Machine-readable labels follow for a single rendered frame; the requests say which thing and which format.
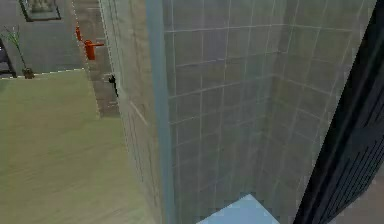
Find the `framed wall picture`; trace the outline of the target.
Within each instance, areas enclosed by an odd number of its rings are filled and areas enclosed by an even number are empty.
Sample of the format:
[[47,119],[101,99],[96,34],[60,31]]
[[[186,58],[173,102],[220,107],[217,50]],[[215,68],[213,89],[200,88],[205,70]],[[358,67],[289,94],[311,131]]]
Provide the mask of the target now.
[[61,19],[56,0],[18,0],[18,3],[27,22]]

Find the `green house plant in pot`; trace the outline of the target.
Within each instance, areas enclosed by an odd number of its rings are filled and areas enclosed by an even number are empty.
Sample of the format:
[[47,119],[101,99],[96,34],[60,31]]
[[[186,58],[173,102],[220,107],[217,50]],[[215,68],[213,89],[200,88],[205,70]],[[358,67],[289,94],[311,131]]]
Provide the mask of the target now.
[[34,79],[35,74],[31,68],[29,68],[26,64],[24,55],[21,51],[20,47],[20,27],[12,27],[7,28],[4,27],[4,30],[0,33],[0,36],[10,41],[14,47],[16,48],[18,55],[20,56],[21,62],[22,62],[22,73],[24,75],[25,79]]

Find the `dark chair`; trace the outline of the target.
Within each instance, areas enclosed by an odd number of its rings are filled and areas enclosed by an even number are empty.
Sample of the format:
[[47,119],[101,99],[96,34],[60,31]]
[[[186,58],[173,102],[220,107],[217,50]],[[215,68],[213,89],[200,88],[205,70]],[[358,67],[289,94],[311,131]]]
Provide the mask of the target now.
[[8,56],[7,50],[4,46],[2,39],[0,38],[0,76],[1,75],[10,75],[13,78],[16,78],[16,71],[13,68],[11,60]]

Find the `glass shower door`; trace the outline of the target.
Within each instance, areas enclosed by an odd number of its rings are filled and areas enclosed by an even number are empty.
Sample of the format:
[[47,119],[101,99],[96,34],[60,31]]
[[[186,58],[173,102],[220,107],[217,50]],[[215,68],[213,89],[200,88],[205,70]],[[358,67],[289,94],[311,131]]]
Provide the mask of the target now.
[[155,224],[176,224],[162,0],[99,0],[126,148]]

